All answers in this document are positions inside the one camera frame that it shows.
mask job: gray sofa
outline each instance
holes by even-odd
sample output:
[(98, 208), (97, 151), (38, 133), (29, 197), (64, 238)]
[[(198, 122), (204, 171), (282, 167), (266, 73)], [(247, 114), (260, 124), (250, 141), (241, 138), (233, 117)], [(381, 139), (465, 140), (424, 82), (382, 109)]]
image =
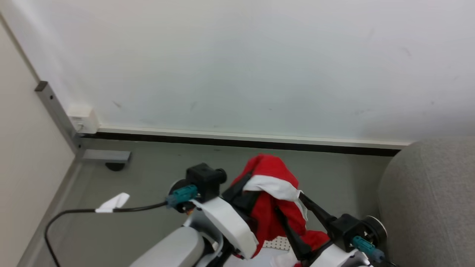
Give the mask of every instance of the gray sofa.
[(390, 259), (401, 267), (475, 267), (475, 137), (398, 153), (378, 189)]

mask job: white wall outlet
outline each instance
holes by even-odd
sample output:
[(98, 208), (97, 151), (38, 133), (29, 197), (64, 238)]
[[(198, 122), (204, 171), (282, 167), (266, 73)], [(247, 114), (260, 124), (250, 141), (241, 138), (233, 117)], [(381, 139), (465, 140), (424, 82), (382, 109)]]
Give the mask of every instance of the white wall outlet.
[(67, 116), (78, 133), (95, 134), (99, 129), (99, 121), (94, 110), (88, 106), (71, 106), (68, 109)]

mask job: baseboard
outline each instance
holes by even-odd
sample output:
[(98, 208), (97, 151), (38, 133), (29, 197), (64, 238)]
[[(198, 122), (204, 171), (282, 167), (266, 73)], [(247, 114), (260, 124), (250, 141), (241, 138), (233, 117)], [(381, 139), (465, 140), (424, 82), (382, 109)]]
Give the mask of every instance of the baseboard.
[(195, 143), (380, 156), (394, 156), (398, 151), (410, 144), (410, 142), (333, 139), (247, 133), (220, 133), (118, 127), (110, 125), (102, 125), (98, 133), (86, 135), (86, 137), (114, 140)]

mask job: beige wall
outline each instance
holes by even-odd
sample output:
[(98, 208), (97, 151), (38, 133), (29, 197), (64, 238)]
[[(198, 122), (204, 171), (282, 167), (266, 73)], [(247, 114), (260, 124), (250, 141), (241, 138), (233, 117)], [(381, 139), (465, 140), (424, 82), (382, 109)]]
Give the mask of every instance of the beige wall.
[(74, 155), (0, 21), (0, 266), (14, 267)]

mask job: santa hat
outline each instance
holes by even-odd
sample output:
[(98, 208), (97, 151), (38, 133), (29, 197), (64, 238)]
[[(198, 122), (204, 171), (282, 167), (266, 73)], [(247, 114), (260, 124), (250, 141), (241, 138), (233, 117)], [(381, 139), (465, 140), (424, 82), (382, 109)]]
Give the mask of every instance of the santa hat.
[(313, 249), (319, 248), (329, 240), (323, 232), (307, 231), (306, 209), (298, 198), (301, 192), (297, 189), (298, 180), (280, 158), (265, 154), (252, 158), (232, 185), (249, 174), (251, 178), (243, 191), (261, 191), (249, 214), (257, 221), (254, 234), (259, 244), (254, 256), (259, 253), (264, 241), (285, 236), (275, 213), (276, 207), (287, 217), (289, 226)]

